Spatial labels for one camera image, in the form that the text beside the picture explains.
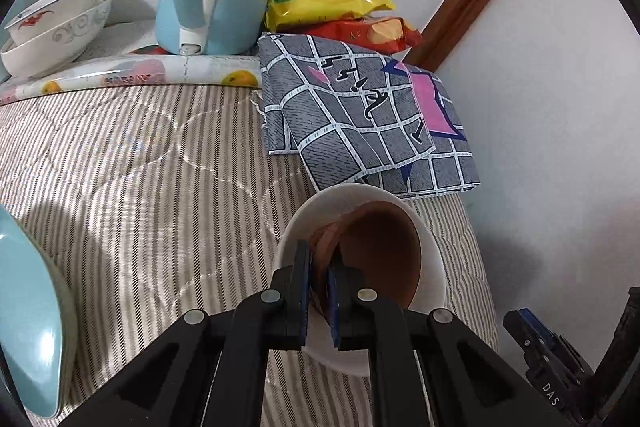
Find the large white bowl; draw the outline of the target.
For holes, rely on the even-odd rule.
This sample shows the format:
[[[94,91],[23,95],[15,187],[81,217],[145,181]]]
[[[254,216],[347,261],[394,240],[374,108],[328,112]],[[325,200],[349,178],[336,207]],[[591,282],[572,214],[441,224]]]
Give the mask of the large white bowl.
[[[382,188],[370,185],[359,183],[337,185],[319,192],[304,202],[302,207],[294,213],[282,234],[273,268],[277,270],[293,262],[298,241],[310,239],[314,231],[329,225],[367,202],[389,202],[407,213],[418,234],[421,254],[416,290],[412,293],[409,308],[423,313],[441,308],[445,304],[447,277],[434,235],[407,204]],[[308,333],[304,351],[311,358],[334,371],[358,377],[369,375],[367,352],[363,350],[341,352],[334,348],[330,325],[314,308],[311,308],[308,314]]]

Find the blue square plate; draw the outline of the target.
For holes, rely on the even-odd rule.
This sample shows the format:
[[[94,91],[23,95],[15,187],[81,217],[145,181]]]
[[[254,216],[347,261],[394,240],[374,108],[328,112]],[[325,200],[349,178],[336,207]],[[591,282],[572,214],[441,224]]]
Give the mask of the blue square plate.
[[[24,407],[53,417],[62,397],[63,327],[46,260],[1,211],[1,349]]]

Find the brown clay bowl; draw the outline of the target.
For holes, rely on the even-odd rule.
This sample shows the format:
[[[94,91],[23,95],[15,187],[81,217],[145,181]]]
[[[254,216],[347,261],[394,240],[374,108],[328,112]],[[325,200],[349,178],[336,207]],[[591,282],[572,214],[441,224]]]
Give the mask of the brown clay bowl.
[[[359,270],[364,285],[408,308],[421,273],[418,231],[405,210],[392,202],[374,200],[333,221],[344,265]]]
[[[334,249],[338,245],[338,224],[329,223],[311,235],[309,246],[311,252],[310,285],[314,307],[322,315],[329,306],[328,270]]]

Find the striped quilted tablecloth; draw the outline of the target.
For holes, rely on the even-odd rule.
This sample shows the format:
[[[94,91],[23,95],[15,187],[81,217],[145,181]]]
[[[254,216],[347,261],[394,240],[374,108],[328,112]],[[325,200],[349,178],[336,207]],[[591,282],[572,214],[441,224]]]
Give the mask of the striped quilted tablecloth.
[[[51,94],[1,109],[1,211],[46,260],[76,319],[56,426],[183,313],[265,288],[295,211],[314,195],[271,156],[259,94],[145,86]]]

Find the grey checkered folded cloth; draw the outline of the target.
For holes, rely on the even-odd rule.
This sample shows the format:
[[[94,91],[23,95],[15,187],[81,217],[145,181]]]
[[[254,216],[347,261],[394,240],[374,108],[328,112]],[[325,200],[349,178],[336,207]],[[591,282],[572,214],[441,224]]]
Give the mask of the grey checkered folded cloth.
[[[263,34],[262,131],[271,155],[294,155],[312,186],[359,182],[400,198],[471,191],[473,153],[437,76],[321,37]]]

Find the red chips bag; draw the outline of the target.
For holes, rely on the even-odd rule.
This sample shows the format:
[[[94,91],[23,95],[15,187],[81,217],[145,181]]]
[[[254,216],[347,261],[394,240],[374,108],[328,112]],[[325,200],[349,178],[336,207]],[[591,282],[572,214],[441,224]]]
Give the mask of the red chips bag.
[[[385,55],[417,46],[422,35],[402,17],[363,17],[360,20],[334,20],[322,24],[296,27],[294,34],[332,39],[361,46]]]

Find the fruit print table mat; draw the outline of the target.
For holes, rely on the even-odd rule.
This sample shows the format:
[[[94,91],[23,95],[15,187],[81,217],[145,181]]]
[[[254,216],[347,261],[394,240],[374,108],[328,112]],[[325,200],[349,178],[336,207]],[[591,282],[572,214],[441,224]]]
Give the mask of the fruit print table mat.
[[[12,77],[1,85],[1,104],[101,88],[193,84],[259,89],[260,63],[246,55],[172,55],[155,42],[154,23],[104,29],[79,60],[39,79]]]

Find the white scroll pattern bowl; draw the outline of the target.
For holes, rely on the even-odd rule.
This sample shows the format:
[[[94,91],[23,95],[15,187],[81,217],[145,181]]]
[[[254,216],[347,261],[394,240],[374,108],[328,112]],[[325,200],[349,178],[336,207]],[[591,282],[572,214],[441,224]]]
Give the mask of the white scroll pattern bowl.
[[[103,29],[111,7],[112,0],[96,0],[91,9],[22,44],[9,39],[1,49],[4,69],[12,77],[38,78],[73,62]]]

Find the yellow chips bag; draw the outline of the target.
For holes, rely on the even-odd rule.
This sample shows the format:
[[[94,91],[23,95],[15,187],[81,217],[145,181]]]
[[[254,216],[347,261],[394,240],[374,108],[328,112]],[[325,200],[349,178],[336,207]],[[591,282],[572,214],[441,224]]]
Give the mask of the yellow chips bag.
[[[376,11],[393,11],[393,0],[268,0],[264,23],[269,31],[359,20]]]

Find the fish pattern porcelain bowl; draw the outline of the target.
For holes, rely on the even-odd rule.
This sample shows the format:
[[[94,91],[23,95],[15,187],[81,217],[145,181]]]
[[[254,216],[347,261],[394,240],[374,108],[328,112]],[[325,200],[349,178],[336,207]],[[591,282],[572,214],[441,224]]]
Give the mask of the fish pattern porcelain bowl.
[[[22,44],[87,11],[95,3],[96,0],[38,0],[15,15],[4,29],[15,44]]]

